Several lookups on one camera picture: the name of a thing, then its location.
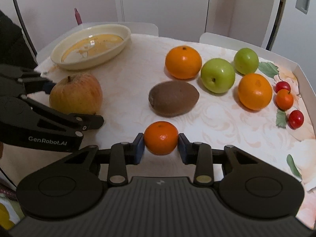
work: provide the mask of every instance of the small orange fruit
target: small orange fruit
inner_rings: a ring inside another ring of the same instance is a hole
[[[168,72],[178,79],[190,79],[195,77],[202,67],[202,58],[199,53],[190,46],[177,46],[172,48],[165,61]]]
[[[240,102],[247,108],[259,111],[268,106],[272,99],[272,87],[265,77],[250,73],[240,80],[238,85]]]
[[[294,98],[289,90],[281,89],[276,94],[276,104],[281,110],[286,111],[290,109],[293,106],[293,103]]]
[[[146,128],[144,141],[147,149],[155,155],[167,155],[178,144],[178,130],[166,121],[152,123]]]

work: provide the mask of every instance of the green apple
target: green apple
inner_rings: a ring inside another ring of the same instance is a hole
[[[234,64],[239,73],[247,75],[256,72],[259,66],[259,58],[253,50],[242,48],[236,53]]]
[[[201,69],[201,80],[211,92],[227,92],[235,83],[234,67],[224,59],[211,59]]]

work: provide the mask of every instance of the green leaf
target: green leaf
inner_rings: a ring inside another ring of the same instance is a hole
[[[258,69],[271,78],[279,74],[278,67],[271,62],[260,62]]]
[[[286,114],[285,111],[277,110],[276,113],[276,126],[285,128],[286,126]]]
[[[293,175],[295,175],[295,176],[297,176],[297,177],[302,179],[302,176],[301,176],[300,172],[297,170],[297,168],[296,168],[296,166],[294,164],[293,157],[290,154],[286,157],[286,162],[288,163]]]

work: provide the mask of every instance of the red apple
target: red apple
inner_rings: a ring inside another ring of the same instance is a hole
[[[96,114],[102,100],[101,86],[89,73],[64,78],[53,87],[49,95],[51,108],[64,114]]]
[[[276,93],[278,93],[281,89],[286,89],[291,92],[291,86],[285,81],[280,81],[276,84]]]

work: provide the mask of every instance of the refrigerator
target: refrigerator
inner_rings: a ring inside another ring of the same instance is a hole
[[[316,0],[285,0],[270,50],[298,63],[316,91]]]

